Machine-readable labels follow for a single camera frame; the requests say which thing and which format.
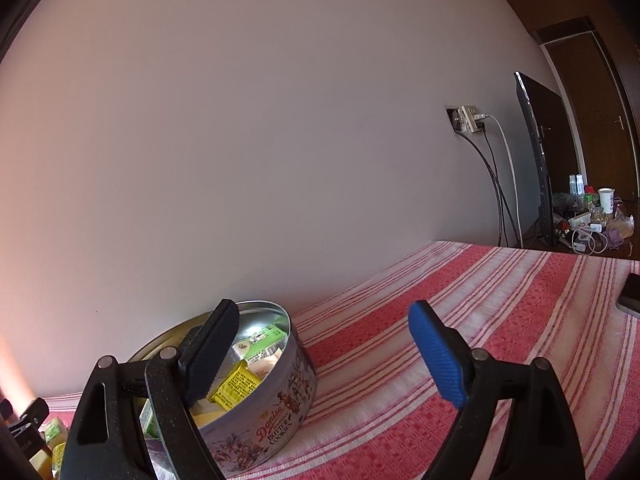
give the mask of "flat screen tv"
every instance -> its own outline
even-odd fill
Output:
[[[538,170],[540,235],[554,245],[552,193],[569,192],[569,175],[579,173],[574,138],[562,98],[522,72],[514,76]]]

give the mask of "bed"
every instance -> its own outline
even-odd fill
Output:
[[[638,320],[614,304],[640,262],[434,242],[294,316],[318,368],[305,423],[242,479],[420,478],[455,416],[437,393],[406,314],[428,300],[471,347],[554,366],[587,478],[603,479],[640,427]],[[79,395],[48,399],[69,422]],[[508,406],[498,406],[475,478],[489,475]]]

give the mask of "smartphone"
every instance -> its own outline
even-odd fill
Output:
[[[616,302],[622,312],[640,318],[640,276],[630,273]]]

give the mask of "silver screw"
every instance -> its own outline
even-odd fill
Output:
[[[109,368],[113,364],[113,357],[110,355],[103,355],[98,359],[98,368]]]
[[[175,346],[165,346],[160,351],[160,357],[162,359],[173,359],[178,351],[175,349]]]
[[[536,368],[540,370],[549,370],[549,368],[551,368],[551,363],[543,357],[536,357],[533,359],[533,364],[535,364]]]
[[[486,361],[489,358],[489,352],[484,348],[474,348],[471,351],[471,357],[476,361]]]

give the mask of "white cup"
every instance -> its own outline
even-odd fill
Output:
[[[601,187],[598,190],[600,207],[605,213],[613,213],[613,191],[610,187]]]

